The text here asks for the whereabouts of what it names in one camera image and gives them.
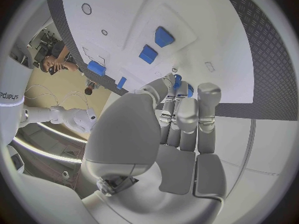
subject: floor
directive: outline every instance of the floor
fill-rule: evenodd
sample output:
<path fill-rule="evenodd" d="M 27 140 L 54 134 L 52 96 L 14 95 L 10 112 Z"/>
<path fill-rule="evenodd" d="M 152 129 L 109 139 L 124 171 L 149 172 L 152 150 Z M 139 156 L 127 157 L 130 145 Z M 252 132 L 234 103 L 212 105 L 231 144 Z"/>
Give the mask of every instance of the floor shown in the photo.
<path fill-rule="evenodd" d="M 44 73 L 38 68 L 34 68 L 30 80 L 27 85 L 27 89 L 32 85 L 43 85 L 48 88 L 55 96 L 57 96 L 58 102 L 61 103 L 64 99 L 64 96 L 71 91 L 77 91 L 84 93 L 85 90 L 85 76 L 81 76 L 79 71 L 70 72 L 70 71 L 61 71 L 51 76 L 49 73 Z M 41 94 L 47 94 L 49 91 L 43 87 L 32 87 L 25 95 L 29 98 L 35 98 Z M 102 109 L 109 98 L 111 91 L 100 87 L 98 90 L 94 90 L 91 96 L 87 97 L 87 103 L 90 108 L 93 108 L 97 117 L 100 116 Z M 55 98 L 51 95 L 43 95 L 37 97 L 34 100 L 25 98 L 25 104 L 30 107 L 51 107 L 55 106 Z M 86 109 L 86 104 L 78 96 L 71 96 L 64 103 L 63 106 L 66 109 L 79 108 Z M 61 132 L 75 133 L 76 136 L 88 139 L 88 133 L 77 133 L 72 130 L 69 130 L 65 125 L 53 125 L 52 128 L 55 128 Z"/>

